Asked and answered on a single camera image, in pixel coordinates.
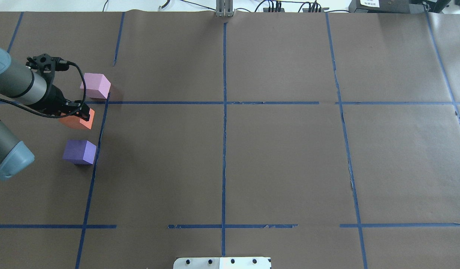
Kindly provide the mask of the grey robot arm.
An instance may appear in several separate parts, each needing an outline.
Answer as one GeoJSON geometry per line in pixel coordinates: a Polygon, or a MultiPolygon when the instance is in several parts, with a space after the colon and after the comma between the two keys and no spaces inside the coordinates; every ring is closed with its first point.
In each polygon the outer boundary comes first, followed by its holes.
{"type": "MultiPolygon", "coordinates": [[[[85,85],[84,73],[74,62],[43,53],[28,57],[22,64],[0,48],[0,102],[43,118],[75,116],[89,122],[93,116],[85,103],[86,88],[82,99],[70,101],[54,85],[56,72],[67,71],[70,67],[78,70],[85,85]]],[[[10,179],[34,160],[34,154],[25,143],[0,119],[0,180],[10,179]]]]}

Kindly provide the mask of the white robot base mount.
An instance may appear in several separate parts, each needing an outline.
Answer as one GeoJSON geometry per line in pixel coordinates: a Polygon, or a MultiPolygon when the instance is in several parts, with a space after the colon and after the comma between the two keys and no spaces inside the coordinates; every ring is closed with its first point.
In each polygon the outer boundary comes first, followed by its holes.
{"type": "Polygon", "coordinates": [[[271,269],[270,257],[181,257],[174,269],[271,269]]]}

